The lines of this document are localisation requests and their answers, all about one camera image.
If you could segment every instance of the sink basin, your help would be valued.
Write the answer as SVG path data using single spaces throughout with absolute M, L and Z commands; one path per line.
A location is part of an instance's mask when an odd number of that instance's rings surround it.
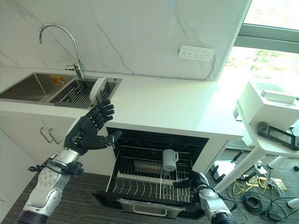
M 107 78 L 107 84 L 91 102 L 89 94 L 98 77 L 79 79 L 72 75 L 33 73 L 1 93 L 10 102 L 90 108 L 111 99 L 122 79 Z
M 74 76 L 33 73 L 1 93 L 1 98 L 48 102 Z

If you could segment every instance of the dishwasher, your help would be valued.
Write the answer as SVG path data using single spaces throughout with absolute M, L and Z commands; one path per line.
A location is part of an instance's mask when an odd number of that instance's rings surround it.
M 116 162 L 106 191 L 93 196 L 104 206 L 156 217 L 199 219 L 205 213 L 192 190 L 177 189 L 173 182 L 188 178 L 192 165 L 208 139 L 183 135 L 107 128 L 122 131 L 113 149 Z M 166 149 L 178 152 L 176 170 L 162 167 Z

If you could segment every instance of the chrome faucet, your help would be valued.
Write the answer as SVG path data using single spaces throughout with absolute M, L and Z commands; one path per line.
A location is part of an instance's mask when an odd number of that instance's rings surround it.
M 60 29 L 62 29 L 64 32 L 67 33 L 67 35 L 71 38 L 74 46 L 75 46 L 75 49 L 76 49 L 76 54 L 77 54 L 77 59 L 78 59 L 78 62 L 79 63 L 74 63 L 72 65 L 67 65 L 68 66 L 74 66 L 74 69 L 75 69 L 75 72 L 78 76 L 78 78 L 81 78 L 83 79 L 84 76 L 83 76 L 83 73 L 85 71 L 85 68 L 84 68 L 84 65 L 82 63 L 82 60 L 81 60 L 81 57 L 80 57 L 80 54 L 79 54 L 79 51 L 78 51 L 78 47 L 77 47 L 77 44 L 76 44 L 76 41 L 73 37 L 73 35 L 70 33 L 70 31 L 68 31 L 65 27 L 59 25 L 58 23 L 45 23 L 43 24 L 39 31 L 38 31 L 38 36 L 39 36 L 39 43 L 42 44 L 43 43 L 43 39 L 42 39 L 42 35 L 43 35 L 43 31 L 47 28 L 47 27 L 58 27 Z

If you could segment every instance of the window frame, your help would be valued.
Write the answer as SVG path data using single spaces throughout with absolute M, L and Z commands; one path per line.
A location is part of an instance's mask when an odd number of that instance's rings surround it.
M 234 46 L 299 54 L 299 30 L 243 23 Z

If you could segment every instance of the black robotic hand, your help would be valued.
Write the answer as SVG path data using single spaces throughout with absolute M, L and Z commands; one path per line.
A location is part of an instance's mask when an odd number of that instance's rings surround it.
M 176 187 L 176 188 L 194 188 L 195 190 L 200 185 L 209 186 L 208 181 L 206 180 L 206 178 L 202 174 L 197 173 L 193 170 L 189 171 L 188 180 L 183 180 L 183 181 L 180 181 L 180 182 L 174 182 L 173 183 L 173 186 Z
M 98 131 L 104 124 L 113 119 L 113 108 L 114 106 L 110 100 L 106 100 L 92 108 L 68 132 L 64 140 L 64 147 L 84 155 L 90 149 L 106 148 L 114 144 L 121 136 L 120 131 L 106 137 L 97 136 Z

